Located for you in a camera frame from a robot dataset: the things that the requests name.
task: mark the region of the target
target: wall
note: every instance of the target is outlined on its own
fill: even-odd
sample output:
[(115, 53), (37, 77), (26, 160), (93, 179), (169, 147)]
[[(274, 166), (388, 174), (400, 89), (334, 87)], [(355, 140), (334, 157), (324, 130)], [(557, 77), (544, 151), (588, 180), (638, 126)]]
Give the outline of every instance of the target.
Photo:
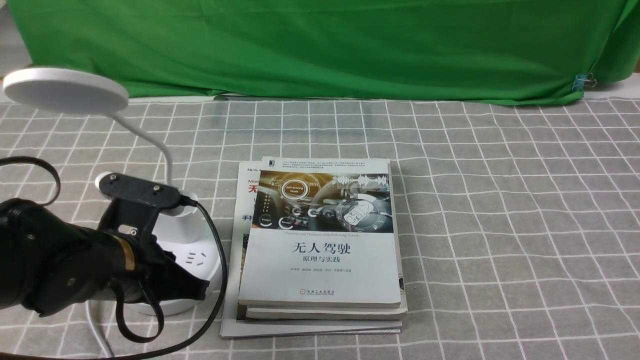
[(31, 57), (15, 27), (9, 7), (3, 6), (0, 8), (0, 78), (30, 63)]

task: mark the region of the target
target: green backdrop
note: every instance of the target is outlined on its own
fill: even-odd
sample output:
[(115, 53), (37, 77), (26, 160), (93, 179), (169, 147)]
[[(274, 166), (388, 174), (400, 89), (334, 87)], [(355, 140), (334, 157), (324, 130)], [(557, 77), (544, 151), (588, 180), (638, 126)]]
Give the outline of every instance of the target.
[(640, 0), (9, 0), (35, 65), (134, 97), (563, 104), (626, 78)]

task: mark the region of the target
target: white grid pattern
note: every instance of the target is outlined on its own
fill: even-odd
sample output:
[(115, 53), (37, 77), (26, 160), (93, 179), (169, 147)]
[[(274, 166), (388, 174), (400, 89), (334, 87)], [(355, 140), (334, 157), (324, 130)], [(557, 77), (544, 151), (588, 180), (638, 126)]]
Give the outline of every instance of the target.
[[(161, 156), (110, 120), (0, 104), (0, 152), (61, 171), (65, 220), (95, 226), (92, 177), (163, 180)], [(460, 102), (231, 101), (132, 104), (129, 118), (175, 153), (175, 181), (212, 211), (229, 248), (237, 162), (270, 156), (392, 159), (409, 315), (399, 335), (204, 339), (171, 358), (635, 359), (640, 352), (640, 101), (553, 108)], [(0, 169), (4, 197), (44, 200), (30, 167)], [(99, 317), (118, 355), (176, 343), (212, 300), (169, 318), (162, 338), (126, 342), (113, 305)], [(0, 311), (0, 351), (95, 357), (81, 306), (39, 319)], [(150, 317), (127, 314), (150, 334)]]

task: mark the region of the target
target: book cover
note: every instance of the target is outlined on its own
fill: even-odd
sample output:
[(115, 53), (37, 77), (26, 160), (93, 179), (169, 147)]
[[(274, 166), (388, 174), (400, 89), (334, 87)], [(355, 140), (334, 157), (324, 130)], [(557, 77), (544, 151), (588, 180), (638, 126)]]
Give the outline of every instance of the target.
[(246, 317), (246, 306), (237, 303), (240, 273), (244, 263), (261, 162), (239, 164), (234, 211), (229, 282), (223, 307), (220, 336), (247, 337), (294, 334), (395, 334), (400, 332), (399, 320), (255, 320)]
[(239, 303), (398, 308), (389, 168), (265, 157)]
[[(389, 182), (391, 193), (393, 182)], [(396, 222), (396, 205), (394, 198), (391, 198), (391, 208), (393, 211), (394, 223)], [(284, 306), (248, 306), (246, 315), (256, 319), (340, 319), (340, 320), (400, 320), (407, 311), (406, 293), (404, 292), (404, 275), (400, 254), (400, 240), (397, 228), (394, 228), (396, 239), (396, 263), (398, 270), (398, 289), (400, 292), (400, 307), (284, 307)]]

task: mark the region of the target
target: binder clip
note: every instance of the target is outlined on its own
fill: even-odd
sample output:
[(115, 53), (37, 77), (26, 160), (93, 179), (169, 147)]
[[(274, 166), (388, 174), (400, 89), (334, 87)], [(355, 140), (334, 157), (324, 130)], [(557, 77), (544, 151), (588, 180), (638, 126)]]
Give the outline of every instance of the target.
[(584, 91), (585, 88), (593, 88), (598, 81), (593, 78), (593, 74), (581, 74), (575, 77), (571, 91)]

